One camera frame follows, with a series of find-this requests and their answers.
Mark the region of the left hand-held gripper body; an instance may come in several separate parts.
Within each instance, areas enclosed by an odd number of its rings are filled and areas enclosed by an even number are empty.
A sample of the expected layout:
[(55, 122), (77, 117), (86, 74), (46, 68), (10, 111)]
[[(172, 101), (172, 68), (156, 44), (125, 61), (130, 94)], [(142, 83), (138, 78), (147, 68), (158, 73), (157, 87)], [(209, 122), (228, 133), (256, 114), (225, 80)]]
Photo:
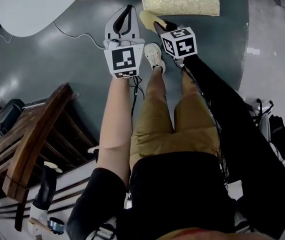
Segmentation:
[(104, 55), (114, 79), (138, 77), (144, 53), (145, 41), (137, 39), (106, 39)]

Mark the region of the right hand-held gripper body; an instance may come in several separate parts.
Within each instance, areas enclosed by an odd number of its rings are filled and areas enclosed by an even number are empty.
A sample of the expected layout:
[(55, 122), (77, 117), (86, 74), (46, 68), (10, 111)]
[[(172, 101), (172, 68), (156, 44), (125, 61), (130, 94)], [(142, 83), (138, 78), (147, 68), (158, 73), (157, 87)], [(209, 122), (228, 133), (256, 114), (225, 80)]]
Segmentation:
[(184, 58), (198, 53), (196, 36), (190, 27), (178, 28), (160, 35), (164, 51), (178, 67), (184, 66)]

